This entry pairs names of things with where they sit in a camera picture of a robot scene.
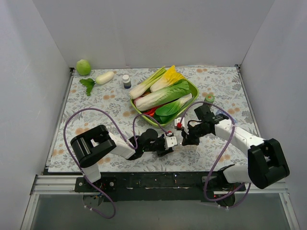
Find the green napa cabbage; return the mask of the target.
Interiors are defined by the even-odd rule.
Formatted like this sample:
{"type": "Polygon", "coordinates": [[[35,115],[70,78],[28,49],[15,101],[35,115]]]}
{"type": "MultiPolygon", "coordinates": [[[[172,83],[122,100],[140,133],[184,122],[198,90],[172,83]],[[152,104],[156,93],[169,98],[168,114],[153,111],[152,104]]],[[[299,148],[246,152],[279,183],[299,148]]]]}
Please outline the green napa cabbage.
{"type": "Polygon", "coordinates": [[[139,111],[147,111],[154,107],[169,103],[189,93],[190,89],[188,81],[179,80],[171,86],[164,87],[138,99],[135,106],[139,111]]]}

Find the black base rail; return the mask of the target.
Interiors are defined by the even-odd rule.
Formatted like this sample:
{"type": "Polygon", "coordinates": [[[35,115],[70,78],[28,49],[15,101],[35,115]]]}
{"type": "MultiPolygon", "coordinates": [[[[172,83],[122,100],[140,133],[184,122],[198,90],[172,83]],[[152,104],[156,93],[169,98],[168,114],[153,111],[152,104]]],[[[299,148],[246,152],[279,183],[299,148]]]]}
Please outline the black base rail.
{"type": "Polygon", "coordinates": [[[203,187],[208,172],[102,172],[92,187],[78,177],[75,192],[98,193],[97,188],[113,201],[199,200],[206,202],[203,187]]]}

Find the blue pill blister pack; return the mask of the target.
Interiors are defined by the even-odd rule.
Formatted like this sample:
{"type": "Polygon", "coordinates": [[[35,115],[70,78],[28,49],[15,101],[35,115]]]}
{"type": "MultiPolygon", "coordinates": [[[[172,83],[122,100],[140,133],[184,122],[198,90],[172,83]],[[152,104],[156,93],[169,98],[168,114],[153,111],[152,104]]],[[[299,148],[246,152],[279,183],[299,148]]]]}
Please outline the blue pill blister pack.
{"type": "Polygon", "coordinates": [[[215,115],[219,115],[219,114],[222,114],[222,115],[225,115],[225,116],[227,116],[227,117],[229,117],[229,115],[227,115],[225,112],[223,112],[223,111],[221,111],[221,110],[217,110],[216,111],[216,113],[215,113],[215,115]]]}

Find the leek white green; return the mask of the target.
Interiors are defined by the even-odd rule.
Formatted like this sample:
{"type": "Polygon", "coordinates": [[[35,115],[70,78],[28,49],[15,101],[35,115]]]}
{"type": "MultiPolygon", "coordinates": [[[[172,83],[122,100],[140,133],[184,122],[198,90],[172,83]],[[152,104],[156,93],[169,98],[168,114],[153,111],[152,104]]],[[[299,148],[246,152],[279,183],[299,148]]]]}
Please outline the leek white green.
{"type": "Polygon", "coordinates": [[[156,83],[162,75],[166,72],[165,67],[161,67],[154,74],[152,74],[149,78],[135,86],[129,92],[130,99],[134,100],[140,96],[142,96],[154,83],[156,83]]]}

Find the white blue pill bottle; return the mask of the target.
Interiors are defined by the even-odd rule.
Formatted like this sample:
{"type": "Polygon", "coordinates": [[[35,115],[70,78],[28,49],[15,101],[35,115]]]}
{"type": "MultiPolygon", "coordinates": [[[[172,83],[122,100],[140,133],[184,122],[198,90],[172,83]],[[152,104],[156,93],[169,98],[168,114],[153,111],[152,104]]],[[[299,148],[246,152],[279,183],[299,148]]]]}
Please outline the white blue pill bottle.
{"type": "Polygon", "coordinates": [[[130,80],[129,75],[127,74],[123,75],[122,80],[123,80],[123,85],[125,89],[131,88],[131,80],[130,80]]]}

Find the yellow napa cabbage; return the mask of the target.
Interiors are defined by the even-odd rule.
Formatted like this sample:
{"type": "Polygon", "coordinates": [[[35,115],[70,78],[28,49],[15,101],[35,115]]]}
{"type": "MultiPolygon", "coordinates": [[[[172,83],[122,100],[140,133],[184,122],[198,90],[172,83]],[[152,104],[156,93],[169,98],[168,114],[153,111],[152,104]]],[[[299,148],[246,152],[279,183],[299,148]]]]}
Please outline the yellow napa cabbage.
{"type": "Polygon", "coordinates": [[[168,87],[179,80],[184,80],[185,77],[176,71],[175,65],[172,65],[162,76],[161,78],[155,82],[151,87],[150,91],[155,92],[162,88],[168,87]]]}

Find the green round cabbage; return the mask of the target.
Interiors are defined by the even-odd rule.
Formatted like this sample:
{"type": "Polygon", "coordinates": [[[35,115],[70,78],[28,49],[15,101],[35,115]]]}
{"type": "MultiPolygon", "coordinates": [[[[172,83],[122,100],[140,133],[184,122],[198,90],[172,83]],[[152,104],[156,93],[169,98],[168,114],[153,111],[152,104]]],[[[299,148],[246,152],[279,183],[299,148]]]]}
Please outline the green round cabbage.
{"type": "Polygon", "coordinates": [[[76,63],[76,70],[81,76],[89,75],[91,72],[91,65],[87,60],[81,59],[76,63]]]}

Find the red chili peppers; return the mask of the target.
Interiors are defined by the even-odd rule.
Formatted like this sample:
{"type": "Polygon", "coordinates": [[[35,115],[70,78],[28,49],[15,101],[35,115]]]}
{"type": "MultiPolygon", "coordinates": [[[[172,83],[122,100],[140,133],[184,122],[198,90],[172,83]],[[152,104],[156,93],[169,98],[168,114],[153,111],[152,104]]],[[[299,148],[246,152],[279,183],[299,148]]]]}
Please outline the red chili peppers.
{"type": "Polygon", "coordinates": [[[154,117],[155,111],[156,111],[157,109],[158,109],[158,106],[157,106],[157,107],[154,107],[154,108],[151,108],[151,109],[149,109],[149,110],[146,111],[146,112],[143,112],[143,114],[149,115],[150,117],[154,117]]]}

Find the green pill bottle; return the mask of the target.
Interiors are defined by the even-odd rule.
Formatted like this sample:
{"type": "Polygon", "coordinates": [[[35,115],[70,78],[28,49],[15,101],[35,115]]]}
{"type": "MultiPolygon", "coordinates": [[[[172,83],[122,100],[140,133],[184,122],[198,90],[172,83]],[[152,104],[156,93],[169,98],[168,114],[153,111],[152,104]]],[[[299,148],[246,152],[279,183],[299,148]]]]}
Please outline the green pill bottle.
{"type": "Polygon", "coordinates": [[[214,100],[215,100],[215,96],[212,95],[212,94],[206,95],[205,99],[204,99],[205,102],[208,102],[210,104],[212,104],[214,102],[214,100]]]}

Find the bok choy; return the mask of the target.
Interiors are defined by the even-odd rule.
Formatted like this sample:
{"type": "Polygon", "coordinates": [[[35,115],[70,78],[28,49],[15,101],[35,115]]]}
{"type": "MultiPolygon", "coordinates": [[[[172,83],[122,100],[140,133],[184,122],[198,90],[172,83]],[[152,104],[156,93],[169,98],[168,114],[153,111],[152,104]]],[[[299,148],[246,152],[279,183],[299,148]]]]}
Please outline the bok choy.
{"type": "Polygon", "coordinates": [[[175,117],[193,99],[191,93],[180,97],[170,103],[159,107],[154,114],[154,119],[160,124],[166,124],[175,117]]]}

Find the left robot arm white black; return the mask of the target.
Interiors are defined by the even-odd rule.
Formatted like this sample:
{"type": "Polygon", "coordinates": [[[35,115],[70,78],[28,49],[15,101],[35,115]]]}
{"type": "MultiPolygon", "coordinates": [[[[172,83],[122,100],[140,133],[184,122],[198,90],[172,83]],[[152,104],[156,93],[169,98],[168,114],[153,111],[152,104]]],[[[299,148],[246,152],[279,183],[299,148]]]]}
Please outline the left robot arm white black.
{"type": "Polygon", "coordinates": [[[94,127],[71,140],[71,147],[78,163],[87,178],[85,185],[96,192],[102,186],[98,162],[107,154],[114,154],[129,161],[140,158],[145,152],[155,152],[161,157],[173,152],[177,146],[177,138],[173,133],[162,134],[147,129],[136,138],[127,142],[110,133],[104,125],[94,127]]]}

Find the green plastic tray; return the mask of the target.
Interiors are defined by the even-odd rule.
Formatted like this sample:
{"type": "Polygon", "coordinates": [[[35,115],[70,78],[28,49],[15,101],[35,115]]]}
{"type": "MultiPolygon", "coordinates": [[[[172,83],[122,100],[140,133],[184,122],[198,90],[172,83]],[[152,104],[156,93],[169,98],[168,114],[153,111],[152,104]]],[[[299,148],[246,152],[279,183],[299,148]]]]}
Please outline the green plastic tray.
{"type": "Polygon", "coordinates": [[[139,101],[150,107],[149,109],[140,110],[143,106],[136,99],[131,99],[130,103],[149,124],[154,127],[165,127],[183,114],[199,95],[197,87],[189,80],[180,80],[172,87],[178,89],[177,92],[171,94],[170,87],[165,87],[144,96],[144,100],[139,98],[139,101]]]}

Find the white radish with leaves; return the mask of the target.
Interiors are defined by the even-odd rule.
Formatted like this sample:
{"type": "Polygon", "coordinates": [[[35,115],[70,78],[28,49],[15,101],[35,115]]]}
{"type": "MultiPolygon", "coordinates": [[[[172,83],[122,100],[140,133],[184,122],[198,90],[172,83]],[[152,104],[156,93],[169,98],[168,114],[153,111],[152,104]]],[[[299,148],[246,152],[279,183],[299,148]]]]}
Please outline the white radish with leaves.
{"type": "Polygon", "coordinates": [[[88,78],[88,79],[81,79],[79,82],[81,83],[81,85],[86,87],[86,95],[91,96],[91,91],[95,85],[103,85],[109,82],[110,80],[113,79],[114,75],[115,75],[114,72],[108,71],[96,77],[95,80],[88,78]]]}

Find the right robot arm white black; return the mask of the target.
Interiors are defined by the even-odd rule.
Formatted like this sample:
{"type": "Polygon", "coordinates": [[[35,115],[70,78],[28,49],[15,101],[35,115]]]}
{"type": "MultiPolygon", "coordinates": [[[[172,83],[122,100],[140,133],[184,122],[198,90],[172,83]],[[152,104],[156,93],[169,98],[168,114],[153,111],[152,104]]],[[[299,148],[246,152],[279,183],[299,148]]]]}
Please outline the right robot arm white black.
{"type": "Polygon", "coordinates": [[[233,125],[229,116],[222,113],[215,115],[206,104],[194,111],[198,118],[197,124],[188,124],[187,131],[180,128],[183,146],[199,145],[201,137],[213,134],[229,140],[247,156],[246,165],[233,164],[218,170],[213,180],[220,189],[226,191],[235,183],[253,183],[257,188],[264,189],[289,176],[290,169],[279,141],[262,139],[233,125]]]}

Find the clear weekly pill organizer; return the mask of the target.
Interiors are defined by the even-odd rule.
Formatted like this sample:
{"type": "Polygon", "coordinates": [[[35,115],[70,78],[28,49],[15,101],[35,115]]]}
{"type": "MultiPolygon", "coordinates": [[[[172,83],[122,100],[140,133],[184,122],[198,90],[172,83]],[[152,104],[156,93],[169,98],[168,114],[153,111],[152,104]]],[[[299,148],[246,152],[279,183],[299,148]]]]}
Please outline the clear weekly pill organizer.
{"type": "Polygon", "coordinates": [[[181,143],[179,143],[177,146],[174,147],[174,152],[183,153],[183,152],[195,152],[197,151],[199,146],[196,145],[186,145],[182,146],[181,143]]]}

